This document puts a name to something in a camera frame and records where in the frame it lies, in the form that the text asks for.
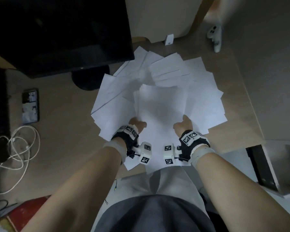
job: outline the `hand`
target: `hand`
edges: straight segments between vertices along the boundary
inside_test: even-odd
[[[135,125],[138,128],[139,134],[143,131],[144,128],[147,127],[147,123],[144,121],[139,121],[136,117],[133,117],[129,121],[130,125]]]
[[[180,138],[186,130],[193,130],[192,121],[188,116],[183,115],[183,121],[173,125],[176,135]]]

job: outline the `stack of paper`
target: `stack of paper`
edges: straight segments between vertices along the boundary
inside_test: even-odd
[[[173,124],[181,122],[183,114],[202,134],[227,119],[221,102],[223,92],[201,57],[183,61],[174,53],[163,58],[141,47],[134,54],[135,59],[125,62],[114,76],[104,75],[91,116],[107,141],[134,116],[147,122],[139,143],[152,144],[153,157],[146,166],[150,173],[169,166],[163,160],[163,144],[180,144]],[[128,170],[137,164],[137,158],[125,161]],[[188,163],[176,160],[174,165]]]

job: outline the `monitor stand base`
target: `monitor stand base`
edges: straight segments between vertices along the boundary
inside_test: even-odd
[[[109,74],[108,65],[74,71],[72,80],[78,88],[90,91],[100,88],[104,74]]]

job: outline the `desk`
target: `desk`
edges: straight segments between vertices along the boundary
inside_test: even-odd
[[[202,23],[190,36],[174,40],[173,45],[157,42],[138,42],[162,56],[178,52],[184,60],[202,56],[205,67],[214,73],[218,89],[224,92],[222,102],[227,122],[209,130],[209,138],[218,153],[263,144],[263,136],[247,95],[243,80],[236,66],[232,51],[223,41],[220,53],[214,53],[212,44],[205,38],[209,25]],[[111,65],[111,74],[120,64]],[[41,135],[39,154],[33,159],[19,185],[1,196],[10,203],[22,202],[50,195],[97,152],[104,144],[99,128],[90,111],[98,91],[83,91],[72,82],[69,74],[39,79],[29,79],[17,71],[7,72],[8,93],[11,96],[10,124],[14,130],[21,124],[21,93],[37,87],[40,96],[40,121],[33,124]],[[117,177],[144,172],[143,165],[131,171],[121,166]],[[0,174],[0,189],[10,188],[22,171],[5,171]]]

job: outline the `person's left hand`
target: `person's left hand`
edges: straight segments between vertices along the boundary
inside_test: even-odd
[[[136,117],[133,117],[130,121],[129,121],[130,125],[135,125],[138,128],[139,134],[142,132],[142,130],[144,128],[147,127],[147,123],[144,121],[139,121]]]

